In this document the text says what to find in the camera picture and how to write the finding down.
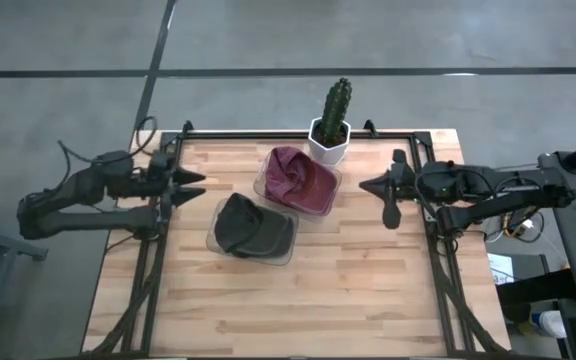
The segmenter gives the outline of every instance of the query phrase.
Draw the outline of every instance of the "cap brim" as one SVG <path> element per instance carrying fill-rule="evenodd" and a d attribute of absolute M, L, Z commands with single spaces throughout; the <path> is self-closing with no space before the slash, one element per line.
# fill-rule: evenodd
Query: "cap brim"
<path fill-rule="evenodd" d="M 311 214 L 327 213 L 337 189 L 337 177 L 325 166 L 313 161 L 314 176 L 308 186 L 284 198 L 284 202 L 294 208 Z"/>
<path fill-rule="evenodd" d="M 296 231 L 293 220 L 281 213 L 258 207 L 263 213 L 259 231 L 254 237 L 238 247 L 233 254 L 243 254 L 255 257 L 279 257 L 285 255 L 291 248 Z"/>

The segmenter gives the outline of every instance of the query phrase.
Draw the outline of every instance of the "white hexagonal planter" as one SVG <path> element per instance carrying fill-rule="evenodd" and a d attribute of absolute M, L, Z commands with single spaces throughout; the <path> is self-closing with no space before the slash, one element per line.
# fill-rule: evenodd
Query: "white hexagonal planter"
<path fill-rule="evenodd" d="M 346 154 L 346 148 L 348 147 L 348 143 L 350 142 L 350 124 L 347 122 L 342 122 L 343 126 L 346 127 L 346 141 L 343 144 L 339 144 L 332 148 L 326 148 L 323 145 L 319 144 L 315 139 L 312 137 L 312 131 L 317 124 L 321 122 L 321 118 L 313 119 L 310 123 L 310 131 L 308 132 L 308 147 L 310 148 L 310 155 L 313 159 L 317 162 L 328 165 L 328 166 L 336 166 L 341 162 L 341 159 L 344 158 Z"/>

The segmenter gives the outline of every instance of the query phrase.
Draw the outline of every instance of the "purple hat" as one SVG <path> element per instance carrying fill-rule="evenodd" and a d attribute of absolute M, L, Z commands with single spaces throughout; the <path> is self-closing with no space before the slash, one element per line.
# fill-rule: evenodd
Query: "purple hat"
<path fill-rule="evenodd" d="M 266 168 L 266 197 L 311 214 L 327 213 L 337 178 L 299 149 L 277 147 Z"/>

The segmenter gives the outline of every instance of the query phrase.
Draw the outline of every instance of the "cactus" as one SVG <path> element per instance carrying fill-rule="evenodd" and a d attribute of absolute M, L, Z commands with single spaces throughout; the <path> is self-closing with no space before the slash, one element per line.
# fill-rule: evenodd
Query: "cactus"
<path fill-rule="evenodd" d="M 322 145 L 331 147 L 338 145 L 336 141 L 341 133 L 342 125 L 346 117 L 346 110 L 350 103 L 352 86 L 346 78 L 341 78 L 330 88 L 326 96 L 326 105 L 324 114 L 321 117 L 321 123 L 318 128 L 323 140 Z"/>

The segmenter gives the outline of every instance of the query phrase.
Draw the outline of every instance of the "wooden tabletop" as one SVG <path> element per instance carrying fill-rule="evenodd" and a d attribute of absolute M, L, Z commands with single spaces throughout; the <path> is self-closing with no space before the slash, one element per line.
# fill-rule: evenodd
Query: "wooden tabletop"
<path fill-rule="evenodd" d="M 455 130 L 431 133 L 437 160 L 463 162 Z M 409 152 L 404 140 L 351 141 L 337 167 L 342 181 L 333 210 L 320 223 L 300 221 L 287 265 L 254 263 L 206 248 L 220 200 L 239 192 L 263 204 L 252 185 L 275 146 L 307 152 L 305 140 L 185 143 L 182 165 L 206 175 L 193 186 L 207 192 L 173 214 L 151 355 L 445 355 L 419 206 L 400 203 L 401 226 L 387 230 L 381 223 L 383 203 L 358 186 L 384 173 L 393 149 Z M 135 162 L 146 166 L 148 158 L 138 155 Z M 141 200 L 120 201 L 123 207 L 138 204 Z M 509 348 L 484 243 L 480 235 L 467 234 L 459 239 L 457 253 L 466 301 L 496 341 Z M 127 235 L 113 231 L 109 244 Z M 85 350 L 94 348 L 125 310 L 138 248 L 138 242 L 130 240 L 106 256 Z M 454 309 L 451 318 L 459 337 Z M 136 346 L 142 324 L 143 311 Z"/>

